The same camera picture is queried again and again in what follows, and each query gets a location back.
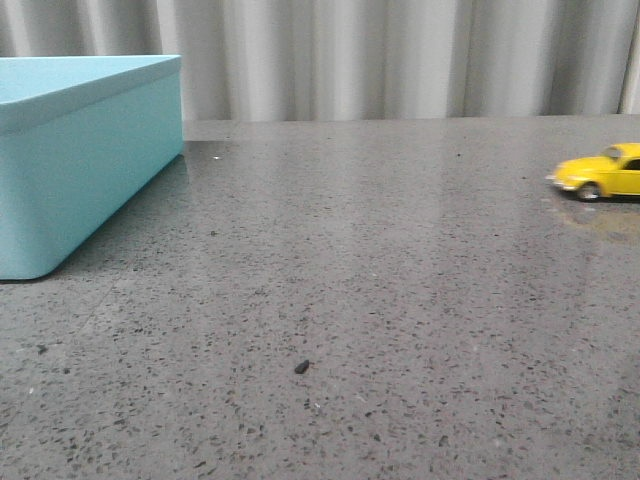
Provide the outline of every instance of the white curtain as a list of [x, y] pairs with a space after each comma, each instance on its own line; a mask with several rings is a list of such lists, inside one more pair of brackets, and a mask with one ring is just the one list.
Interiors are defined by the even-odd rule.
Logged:
[[187, 120], [637, 113], [637, 18], [638, 0], [0, 0], [0, 55], [179, 53]]

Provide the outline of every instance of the plastic container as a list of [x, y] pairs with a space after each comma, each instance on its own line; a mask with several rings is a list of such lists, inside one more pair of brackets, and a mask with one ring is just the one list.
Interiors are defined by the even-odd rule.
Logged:
[[0, 279], [40, 277], [182, 150], [179, 56], [0, 58]]

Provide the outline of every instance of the yellow toy car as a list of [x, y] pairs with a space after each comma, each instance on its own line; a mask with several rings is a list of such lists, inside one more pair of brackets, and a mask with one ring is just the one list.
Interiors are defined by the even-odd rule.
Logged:
[[596, 157], [567, 160], [547, 180], [562, 190], [575, 192], [585, 202], [613, 195], [640, 195], [640, 143], [619, 143]]

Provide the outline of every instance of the small black debris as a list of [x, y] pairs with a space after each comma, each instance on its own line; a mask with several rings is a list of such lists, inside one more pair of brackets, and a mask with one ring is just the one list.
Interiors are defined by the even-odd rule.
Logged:
[[302, 362], [300, 365], [298, 365], [298, 366], [295, 368], [295, 370], [294, 370], [294, 371], [295, 371], [298, 375], [302, 375], [304, 372], [306, 372], [306, 371], [307, 371], [307, 369], [308, 369], [308, 368], [309, 368], [309, 360], [305, 360], [305, 361], [304, 361], [304, 362]]

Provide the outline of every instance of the speckled stone surface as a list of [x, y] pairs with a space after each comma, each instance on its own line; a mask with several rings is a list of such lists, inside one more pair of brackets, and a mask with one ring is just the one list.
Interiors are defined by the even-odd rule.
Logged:
[[640, 476], [640, 203], [544, 181], [640, 119], [186, 127], [0, 283], [2, 480]]

